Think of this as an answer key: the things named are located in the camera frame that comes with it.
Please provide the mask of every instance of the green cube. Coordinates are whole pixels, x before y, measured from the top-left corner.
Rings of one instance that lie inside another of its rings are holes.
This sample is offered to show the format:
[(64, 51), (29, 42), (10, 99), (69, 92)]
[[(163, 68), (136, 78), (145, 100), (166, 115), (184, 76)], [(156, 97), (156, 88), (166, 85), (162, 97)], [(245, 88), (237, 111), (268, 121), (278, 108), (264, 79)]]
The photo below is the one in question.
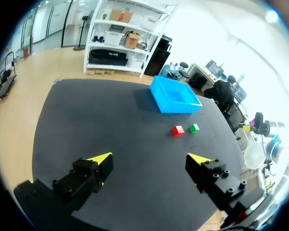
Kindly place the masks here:
[(191, 132), (191, 133), (196, 133), (196, 132), (198, 132), (199, 131), (199, 127), (198, 127), (198, 124), (193, 124), (192, 126), (190, 126), (189, 127), (189, 131)]

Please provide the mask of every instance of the red cube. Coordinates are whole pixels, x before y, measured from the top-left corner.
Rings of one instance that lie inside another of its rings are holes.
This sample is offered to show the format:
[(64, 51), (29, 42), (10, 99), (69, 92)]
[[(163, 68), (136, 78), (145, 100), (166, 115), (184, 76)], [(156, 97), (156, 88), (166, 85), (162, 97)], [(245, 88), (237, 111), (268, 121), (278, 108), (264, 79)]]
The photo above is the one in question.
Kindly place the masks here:
[(172, 135), (174, 137), (179, 137), (179, 136), (182, 136), (184, 134), (184, 130), (183, 130), (183, 127), (182, 126), (175, 126), (172, 130)]

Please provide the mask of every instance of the yellow tape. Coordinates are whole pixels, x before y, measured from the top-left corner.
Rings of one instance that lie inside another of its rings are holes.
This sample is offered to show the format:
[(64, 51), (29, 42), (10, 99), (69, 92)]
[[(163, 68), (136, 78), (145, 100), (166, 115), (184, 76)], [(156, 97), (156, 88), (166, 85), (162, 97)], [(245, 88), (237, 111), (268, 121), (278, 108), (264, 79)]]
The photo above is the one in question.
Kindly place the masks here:
[(250, 125), (243, 125), (244, 131), (250, 131)]
[(97, 162), (98, 165), (100, 165), (109, 155), (112, 155), (112, 153), (105, 153), (86, 160), (93, 160)]
[(190, 155), (199, 165), (203, 162), (206, 162), (207, 160), (211, 161), (211, 159), (208, 159), (199, 155), (195, 155), (192, 153), (188, 153), (188, 155)]

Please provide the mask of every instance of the desk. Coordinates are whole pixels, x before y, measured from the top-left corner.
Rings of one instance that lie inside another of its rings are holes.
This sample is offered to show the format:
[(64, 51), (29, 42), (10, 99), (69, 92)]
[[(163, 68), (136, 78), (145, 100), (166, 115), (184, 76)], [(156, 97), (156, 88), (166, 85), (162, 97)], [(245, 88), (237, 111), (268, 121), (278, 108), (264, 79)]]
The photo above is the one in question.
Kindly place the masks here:
[[(36, 128), (33, 178), (51, 187), (78, 158), (112, 152), (114, 170), (104, 187), (73, 216), (111, 231), (195, 231), (217, 208), (186, 173), (186, 154), (219, 158), (236, 177), (244, 163), (218, 107), (199, 100), (194, 114), (161, 114), (147, 85), (57, 81)], [(193, 123), (196, 134), (188, 131)], [(176, 125), (185, 130), (178, 138), (171, 134)]]
[(193, 63), (187, 74), (190, 77), (193, 77), (195, 73), (199, 73), (207, 79), (206, 84), (201, 88), (202, 92), (204, 92), (206, 89), (212, 88), (214, 83), (218, 80), (208, 69), (206, 69), (205, 67), (202, 68), (196, 63)]

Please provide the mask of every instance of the blue plastic bin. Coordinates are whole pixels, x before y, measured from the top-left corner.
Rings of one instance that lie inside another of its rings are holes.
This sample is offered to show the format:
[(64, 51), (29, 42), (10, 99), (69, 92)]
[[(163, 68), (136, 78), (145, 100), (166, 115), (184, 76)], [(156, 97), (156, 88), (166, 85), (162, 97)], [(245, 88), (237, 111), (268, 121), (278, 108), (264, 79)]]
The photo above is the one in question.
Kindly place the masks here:
[(185, 83), (155, 76), (150, 90), (161, 113), (191, 114), (202, 107), (197, 96)]

